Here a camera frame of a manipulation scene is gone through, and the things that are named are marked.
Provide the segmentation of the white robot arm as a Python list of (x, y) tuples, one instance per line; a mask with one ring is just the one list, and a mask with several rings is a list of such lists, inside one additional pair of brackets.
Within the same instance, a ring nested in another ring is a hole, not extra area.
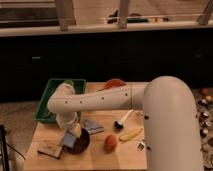
[(144, 116), (147, 171), (204, 171), (195, 98), (176, 77), (86, 94), (57, 90), (47, 108), (62, 116), (74, 111), (139, 110)]

